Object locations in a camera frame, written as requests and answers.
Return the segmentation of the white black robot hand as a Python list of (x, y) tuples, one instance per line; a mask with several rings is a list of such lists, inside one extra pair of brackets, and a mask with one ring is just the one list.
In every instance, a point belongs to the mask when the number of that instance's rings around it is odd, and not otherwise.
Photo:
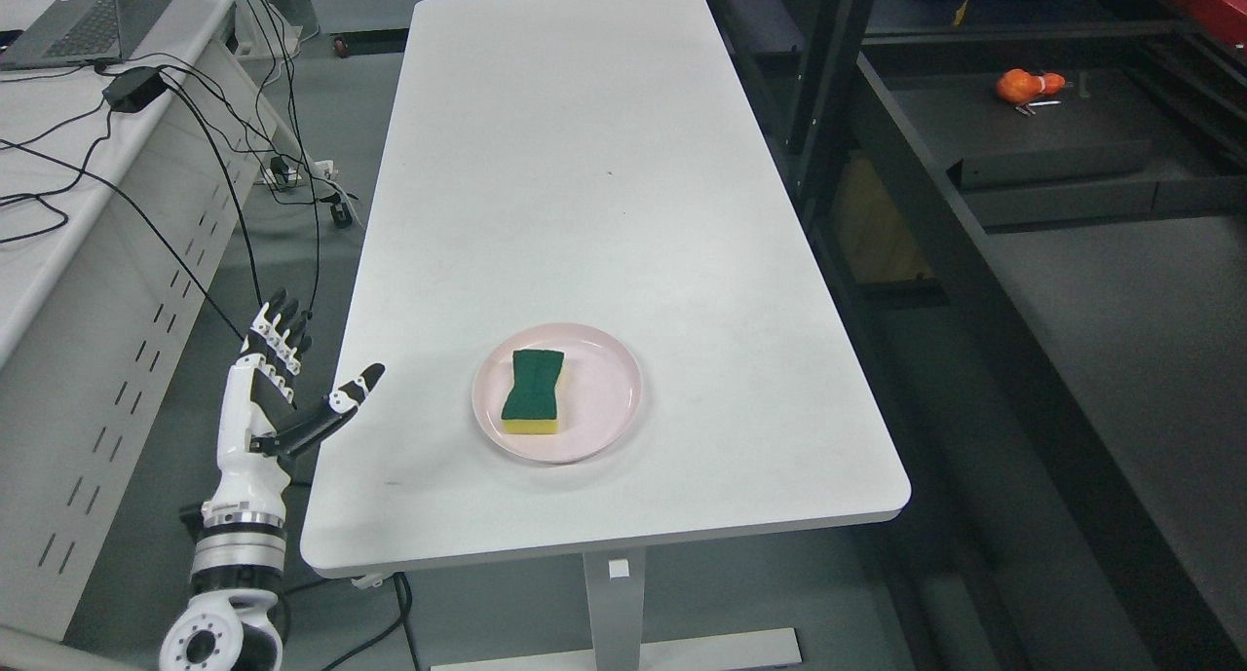
[(283, 493), (299, 456), (355, 418), (387, 365), (373, 363), (324, 397), (297, 407), (296, 380), (311, 347), (308, 316), (278, 289), (249, 322), (229, 365), (214, 444), (221, 480), (202, 503), (206, 528), (286, 521)]

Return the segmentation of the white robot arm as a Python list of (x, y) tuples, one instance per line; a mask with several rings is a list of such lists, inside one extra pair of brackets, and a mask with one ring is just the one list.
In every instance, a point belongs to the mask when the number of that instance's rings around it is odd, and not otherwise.
[(281, 519), (207, 521), (196, 543), (190, 600), (160, 649), (161, 670), (277, 670), (278, 605), (286, 560)]

